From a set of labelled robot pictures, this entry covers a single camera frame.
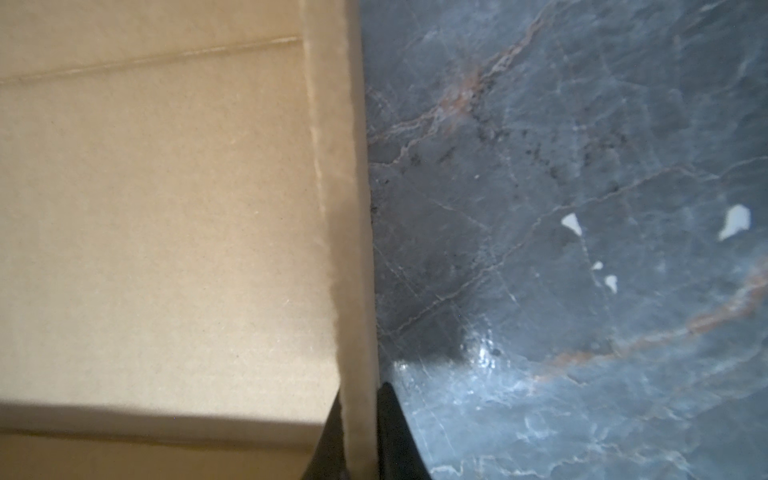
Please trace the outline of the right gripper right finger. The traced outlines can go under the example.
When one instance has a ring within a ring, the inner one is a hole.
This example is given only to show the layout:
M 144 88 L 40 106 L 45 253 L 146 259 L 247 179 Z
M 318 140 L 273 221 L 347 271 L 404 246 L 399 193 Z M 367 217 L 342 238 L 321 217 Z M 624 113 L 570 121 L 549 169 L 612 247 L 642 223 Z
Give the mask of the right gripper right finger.
M 383 480 L 431 480 L 391 383 L 377 392 L 379 475 Z

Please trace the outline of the cardboard box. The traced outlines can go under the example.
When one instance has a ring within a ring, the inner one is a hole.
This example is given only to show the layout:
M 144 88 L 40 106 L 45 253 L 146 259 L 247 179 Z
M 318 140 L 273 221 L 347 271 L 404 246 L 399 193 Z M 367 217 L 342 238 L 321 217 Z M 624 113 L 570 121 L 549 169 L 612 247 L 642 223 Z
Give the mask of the cardboard box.
M 1 5 L 1 428 L 378 473 L 359 5 Z

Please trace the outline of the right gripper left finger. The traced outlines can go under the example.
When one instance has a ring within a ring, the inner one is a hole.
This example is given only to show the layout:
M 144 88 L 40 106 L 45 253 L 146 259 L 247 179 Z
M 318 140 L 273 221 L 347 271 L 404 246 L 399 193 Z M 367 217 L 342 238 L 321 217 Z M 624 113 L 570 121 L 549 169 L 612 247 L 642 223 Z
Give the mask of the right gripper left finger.
M 302 480 L 349 480 L 344 453 L 342 407 L 337 394 Z

